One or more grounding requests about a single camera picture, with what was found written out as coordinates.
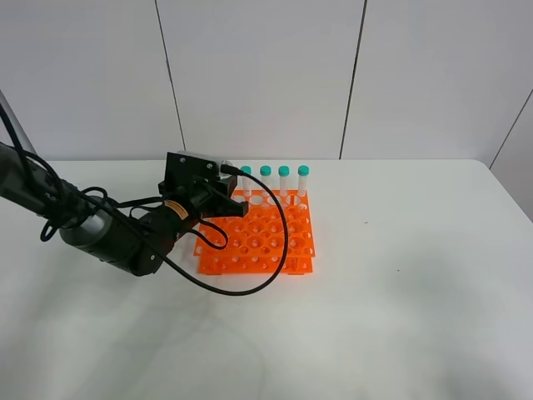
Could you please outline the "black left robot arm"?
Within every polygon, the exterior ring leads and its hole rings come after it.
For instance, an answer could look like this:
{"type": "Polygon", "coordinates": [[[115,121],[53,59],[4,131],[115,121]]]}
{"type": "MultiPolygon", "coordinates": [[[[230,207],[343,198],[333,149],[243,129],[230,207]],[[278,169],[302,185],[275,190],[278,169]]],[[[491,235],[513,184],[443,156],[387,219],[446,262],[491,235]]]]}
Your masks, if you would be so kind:
{"type": "Polygon", "coordinates": [[[246,201],[232,199],[237,177],[222,164],[187,152],[167,154],[156,197],[119,203],[101,188],[78,190],[33,155],[22,159],[1,146],[1,196],[47,223],[46,242],[55,233],[78,250],[134,276],[155,273],[176,241],[208,218],[247,215],[246,201]]]}

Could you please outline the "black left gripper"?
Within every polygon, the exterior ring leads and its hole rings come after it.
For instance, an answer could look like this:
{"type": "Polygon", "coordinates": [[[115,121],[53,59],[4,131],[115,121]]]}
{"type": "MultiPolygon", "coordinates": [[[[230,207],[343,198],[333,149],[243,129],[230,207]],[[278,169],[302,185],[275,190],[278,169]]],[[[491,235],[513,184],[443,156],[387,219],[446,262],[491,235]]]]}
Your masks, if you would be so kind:
{"type": "Polygon", "coordinates": [[[176,155],[177,152],[167,154],[164,178],[158,185],[163,197],[163,204],[157,208],[158,217],[170,221],[191,221],[247,215],[248,202],[232,198],[236,188],[234,184],[211,187],[203,182],[179,184],[176,155]]]}

